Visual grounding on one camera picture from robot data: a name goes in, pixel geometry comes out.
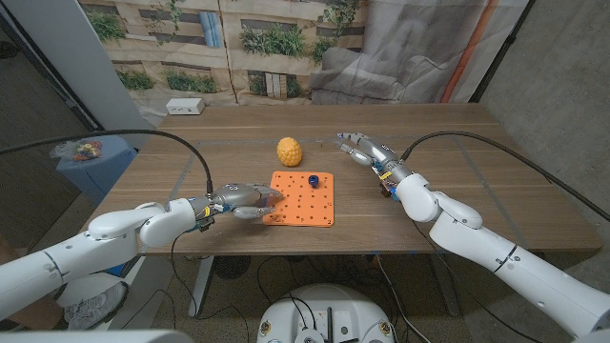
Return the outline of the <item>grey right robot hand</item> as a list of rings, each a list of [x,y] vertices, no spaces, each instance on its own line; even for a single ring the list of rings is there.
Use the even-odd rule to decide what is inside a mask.
[[[335,144],[357,164],[370,167],[381,183],[389,188],[395,188],[412,174],[392,149],[378,144],[363,133],[340,132]]]

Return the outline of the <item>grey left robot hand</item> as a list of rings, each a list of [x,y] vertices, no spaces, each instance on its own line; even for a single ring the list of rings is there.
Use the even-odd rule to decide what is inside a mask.
[[[256,219],[274,212],[283,198],[280,191],[264,184],[230,183],[189,202],[197,220],[225,212],[240,219]]]

